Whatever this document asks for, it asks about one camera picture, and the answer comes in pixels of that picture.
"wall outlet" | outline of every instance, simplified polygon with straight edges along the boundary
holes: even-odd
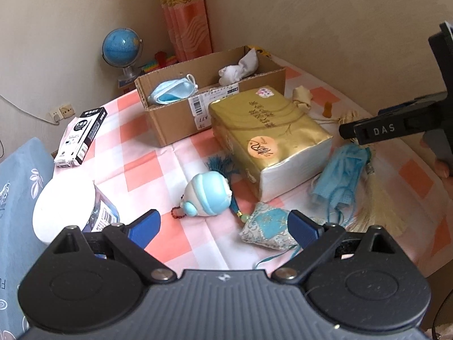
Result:
[[[60,111],[65,119],[76,114],[71,104],[61,106]]]
[[[61,113],[59,108],[53,109],[49,111],[50,118],[58,123],[63,118],[63,114]]]

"wall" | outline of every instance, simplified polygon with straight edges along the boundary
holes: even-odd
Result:
[[[215,50],[264,47],[372,114],[444,90],[428,45],[453,0],[206,0]],[[426,161],[420,136],[406,141]]]
[[[102,60],[101,45],[118,27],[142,38],[139,64],[173,51],[159,0],[0,0],[0,93],[40,117],[66,103],[80,114],[110,101],[121,69]],[[43,123],[0,99],[6,155],[34,136],[56,150],[67,123]]]

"cloth pouch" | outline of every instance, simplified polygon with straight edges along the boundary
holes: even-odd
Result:
[[[289,211],[258,202],[240,236],[246,243],[287,251],[297,245],[288,232]]]

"face mask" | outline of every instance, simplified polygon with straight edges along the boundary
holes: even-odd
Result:
[[[341,207],[354,207],[357,184],[369,157],[368,148],[360,148],[354,143],[338,148],[332,155],[312,190],[315,199],[328,203],[328,222],[347,225],[352,218],[354,211],[345,220]]]
[[[190,97],[197,89],[195,78],[192,74],[187,74],[185,78],[167,80],[160,83],[149,95],[148,102],[156,105],[168,105]]]

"white cloth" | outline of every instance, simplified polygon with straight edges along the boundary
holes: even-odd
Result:
[[[252,75],[258,69],[257,51],[253,48],[241,59],[238,65],[228,65],[219,70],[219,84],[228,86]]]
[[[311,110],[311,100],[313,95],[304,86],[299,86],[293,89],[293,102],[305,114]]]

